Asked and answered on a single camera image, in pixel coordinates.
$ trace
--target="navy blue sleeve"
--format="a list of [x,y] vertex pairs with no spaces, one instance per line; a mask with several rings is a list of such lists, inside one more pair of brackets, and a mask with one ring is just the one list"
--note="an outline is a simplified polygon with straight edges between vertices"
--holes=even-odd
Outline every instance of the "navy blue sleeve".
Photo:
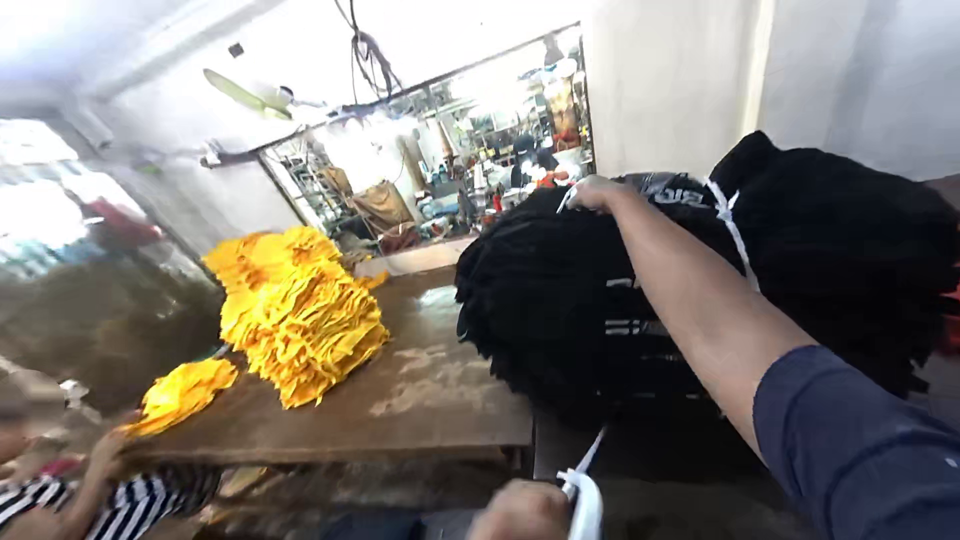
[[754,426],[770,472],[825,538],[960,538],[960,434],[828,349],[770,367]]

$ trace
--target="black fabric bundle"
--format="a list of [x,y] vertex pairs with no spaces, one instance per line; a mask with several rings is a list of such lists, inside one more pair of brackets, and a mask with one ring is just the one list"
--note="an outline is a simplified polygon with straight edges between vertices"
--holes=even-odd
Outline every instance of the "black fabric bundle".
[[[819,150],[748,135],[714,169],[761,292],[815,339],[903,394],[956,304],[957,217],[939,194]],[[627,175],[741,273],[710,190],[686,174]],[[538,189],[457,263],[458,333],[492,372],[569,420],[633,410],[715,417],[641,290],[610,216],[556,213]]]

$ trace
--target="white plastic strap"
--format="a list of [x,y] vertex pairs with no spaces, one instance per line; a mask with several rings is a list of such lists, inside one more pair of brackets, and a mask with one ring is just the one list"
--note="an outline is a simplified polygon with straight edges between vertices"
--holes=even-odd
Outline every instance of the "white plastic strap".
[[710,178],[697,180],[706,187],[709,187],[710,192],[713,193],[713,198],[717,200],[717,219],[727,225],[727,230],[730,231],[730,236],[733,237],[733,243],[736,244],[736,251],[740,254],[740,260],[743,261],[743,269],[747,273],[747,282],[750,283],[750,287],[752,287],[753,290],[760,292],[760,283],[756,280],[756,274],[754,274],[754,269],[750,266],[750,258],[747,256],[747,246],[743,243],[743,236],[740,235],[740,230],[736,227],[736,224],[733,223],[733,204],[740,196],[740,192],[737,191],[734,193],[733,197],[728,201],[727,196],[724,195],[723,190],[720,189],[720,186],[717,185],[716,182]]

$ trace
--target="stack of yellow fabric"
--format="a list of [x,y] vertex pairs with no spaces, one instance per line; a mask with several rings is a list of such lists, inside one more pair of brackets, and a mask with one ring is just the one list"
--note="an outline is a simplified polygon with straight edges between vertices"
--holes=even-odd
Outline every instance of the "stack of yellow fabric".
[[229,388],[236,379],[237,370],[228,360],[181,364],[154,381],[143,396],[143,417],[125,429],[137,436],[166,430],[210,405],[217,390]]
[[309,227],[228,240],[204,258],[227,290],[221,338],[247,354],[284,408],[319,403],[390,337],[369,291],[386,274],[355,280],[339,258]]

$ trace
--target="worktable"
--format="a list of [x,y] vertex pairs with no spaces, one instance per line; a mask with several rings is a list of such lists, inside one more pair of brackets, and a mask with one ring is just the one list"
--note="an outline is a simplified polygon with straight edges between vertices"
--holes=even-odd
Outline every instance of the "worktable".
[[391,341],[324,395],[283,410],[273,386],[244,375],[204,411],[137,454],[218,464],[305,463],[450,454],[533,443],[525,398],[458,343],[453,267],[390,278],[373,293]]

